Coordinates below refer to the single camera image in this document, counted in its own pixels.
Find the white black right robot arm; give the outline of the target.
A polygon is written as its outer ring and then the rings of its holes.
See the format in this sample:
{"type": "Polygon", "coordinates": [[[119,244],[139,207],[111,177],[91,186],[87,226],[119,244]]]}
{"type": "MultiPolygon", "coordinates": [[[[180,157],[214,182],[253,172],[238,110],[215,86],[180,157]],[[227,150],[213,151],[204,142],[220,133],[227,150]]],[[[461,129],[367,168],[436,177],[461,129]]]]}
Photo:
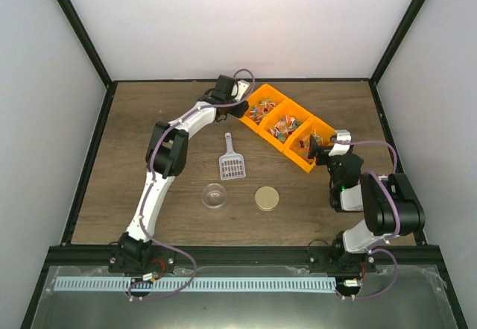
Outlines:
{"type": "Polygon", "coordinates": [[[322,145],[311,135],[308,158],[327,168],[330,206],[338,212],[363,214],[357,225],[339,233],[332,242],[330,260],[338,271],[349,271],[379,246],[424,228],[424,210],[408,177],[397,171],[398,156],[391,144],[382,140],[353,142],[349,132],[337,131],[330,144],[322,145]],[[378,176],[362,170],[364,160],[353,148],[368,144],[388,148],[390,174],[378,176]]]}

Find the orange bin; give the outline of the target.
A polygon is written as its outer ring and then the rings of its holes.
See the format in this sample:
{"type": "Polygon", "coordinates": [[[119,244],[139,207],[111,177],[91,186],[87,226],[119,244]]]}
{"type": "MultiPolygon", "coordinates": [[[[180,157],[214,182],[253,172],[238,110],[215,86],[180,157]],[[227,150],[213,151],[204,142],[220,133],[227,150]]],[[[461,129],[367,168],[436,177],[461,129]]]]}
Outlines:
{"type": "Polygon", "coordinates": [[[249,108],[239,120],[254,133],[258,133],[263,129],[265,120],[269,119],[275,109],[287,100],[289,97],[285,94],[270,84],[263,84],[247,99],[249,108]]]}
{"type": "Polygon", "coordinates": [[[312,113],[291,99],[277,105],[260,123],[258,135],[276,150],[283,152],[293,135],[313,117],[312,113]]]}
{"type": "Polygon", "coordinates": [[[332,145],[330,139],[335,134],[335,129],[320,118],[313,116],[307,119],[286,140],[283,154],[303,171],[310,173],[315,167],[315,160],[309,159],[310,137],[319,145],[332,145]]]}

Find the white slotted plastic scoop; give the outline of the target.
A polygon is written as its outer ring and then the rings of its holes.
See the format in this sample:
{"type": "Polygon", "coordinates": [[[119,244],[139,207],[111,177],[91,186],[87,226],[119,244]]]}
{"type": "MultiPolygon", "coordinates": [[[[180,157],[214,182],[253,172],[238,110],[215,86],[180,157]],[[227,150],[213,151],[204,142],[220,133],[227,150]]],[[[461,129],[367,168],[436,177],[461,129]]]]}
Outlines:
{"type": "Polygon", "coordinates": [[[226,152],[219,157],[219,172],[222,181],[235,180],[246,177],[244,157],[233,149],[233,140],[230,132],[224,135],[226,152]]]}

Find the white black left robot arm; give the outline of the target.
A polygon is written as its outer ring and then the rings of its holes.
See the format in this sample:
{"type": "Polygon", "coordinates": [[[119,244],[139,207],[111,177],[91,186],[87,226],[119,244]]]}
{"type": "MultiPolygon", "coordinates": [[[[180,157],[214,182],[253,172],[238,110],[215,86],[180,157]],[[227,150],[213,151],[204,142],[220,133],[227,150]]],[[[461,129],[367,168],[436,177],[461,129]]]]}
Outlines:
{"type": "Polygon", "coordinates": [[[154,126],[146,152],[146,179],[138,206],[126,231],[120,236],[112,253],[113,273],[144,272],[153,264],[153,244],[196,262],[188,253],[154,239],[154,230],[165,196],[175,178],[186,165],[189,140],[200,130],[220,119],[243,117],[248,109],[247,98],[254,91],[251,81],[221,75],[215,86],[201,95],[191,109],[170,122],[154,126]]]}

